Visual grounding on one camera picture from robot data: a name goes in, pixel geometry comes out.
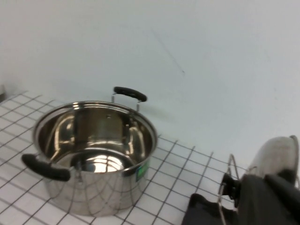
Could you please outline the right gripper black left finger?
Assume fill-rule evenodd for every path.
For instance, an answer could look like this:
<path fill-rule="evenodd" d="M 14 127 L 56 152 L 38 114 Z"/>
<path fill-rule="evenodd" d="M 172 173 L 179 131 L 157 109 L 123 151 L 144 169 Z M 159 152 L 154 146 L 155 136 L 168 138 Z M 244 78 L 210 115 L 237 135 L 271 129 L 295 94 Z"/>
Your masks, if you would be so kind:
<path fill-rule="evenodd" d="M 265 177 L 246 175 L 241 181 L 236 225 L 298 225 L 300 202 L 283 202 Z"/>

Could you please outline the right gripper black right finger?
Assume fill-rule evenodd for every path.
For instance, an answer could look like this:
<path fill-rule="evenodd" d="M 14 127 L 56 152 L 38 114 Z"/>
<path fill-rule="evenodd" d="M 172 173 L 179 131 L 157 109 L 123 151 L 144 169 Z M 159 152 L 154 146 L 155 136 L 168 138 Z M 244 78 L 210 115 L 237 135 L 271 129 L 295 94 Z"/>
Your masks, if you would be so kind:
<path fill-rule="evenodd" d="M 299 202 L 300 191 L 285 179 L 274 175 L 267 174 L 265 182 L 270 186 L 272 191 L 283 202 Z"/>

